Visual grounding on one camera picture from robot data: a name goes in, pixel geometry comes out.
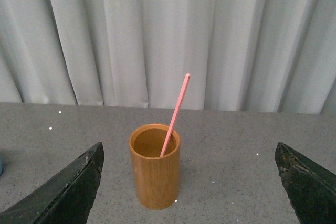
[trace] wooden cup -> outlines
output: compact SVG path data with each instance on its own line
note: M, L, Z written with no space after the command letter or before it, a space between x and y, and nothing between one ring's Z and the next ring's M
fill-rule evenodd
M167 208L179 194L181 140L174 130L160 157L167 131L167 125L147 124L136 129L129 140L136 194L139 202L152 210Z

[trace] speckled surface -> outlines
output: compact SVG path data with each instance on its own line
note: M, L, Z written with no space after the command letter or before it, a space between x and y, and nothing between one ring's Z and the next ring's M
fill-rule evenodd
M334 115L182 110L175 126L182 139L178 201L147 210L135 195L128 138L143 124L169 124L172 114L0 103L0 211L97 141L105 161L88 223L299 223L274 160L279 141L336 173Z

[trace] white curtain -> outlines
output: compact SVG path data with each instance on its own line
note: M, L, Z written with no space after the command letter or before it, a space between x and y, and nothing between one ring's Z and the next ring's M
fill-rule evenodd
M0 0L0 101L336 113L336 0Z

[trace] pink stick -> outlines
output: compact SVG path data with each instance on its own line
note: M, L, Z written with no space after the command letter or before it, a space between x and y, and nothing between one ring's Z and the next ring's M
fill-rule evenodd
M174 110L174 113L173 113L172 120L170 121L167 136L166 136L166 139L164 140L164 144L163 144L163 147L162 147L162 150L161 150L160 157L162 157L166 152L166 149L167 149L167 146L168 146L168 143L169 143L169 139L170 139L170 137L172 135L172 132L173 132L173 129L174 129L174 125L175 125L175 122L176 122L178 112L180 111L180 107L181 107L181 104L182 104L182 101L183 101L183 98L184 98L185 91L188 87L189 79L190 79L190 74L187 73L184 77L184 81L183 81L183 84L182 84L182 87L181 87L180 95L178 96L177 104L175 106L175 110Z

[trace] cup rim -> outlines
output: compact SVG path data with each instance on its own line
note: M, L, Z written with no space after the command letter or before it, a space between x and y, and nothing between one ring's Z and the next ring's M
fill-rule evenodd
M174 135L175 140L176 140L176 147L173 151L171 151L170 153L168 153L167 155L164 155L162 157L146 157L143 155L140 155L139 153L137 153L134 148L132 147L131 144L131 140L134 138L137 138L138 135L140 135L140 133L149 130L149 129L162 129L162 130L166 130L168 131L169 126L165 125L165 124L161 124L161 123L150 123L150 124L145 124L143 126L140 126L139 128L137 128L135 131L132 132L130 138L129 138L129 149L131 150L132 153L134 153L136 156L141 157L141 158L145 158L145 159L150 159L150 160L156 160L156 159L163 159L163 158L167 158L171 155L173 155L175 152L177 152L177 150L179 149L180 145L181 145L181 139L180 139L180 135L178 134L178 132L176 130L173 130L172 135Z

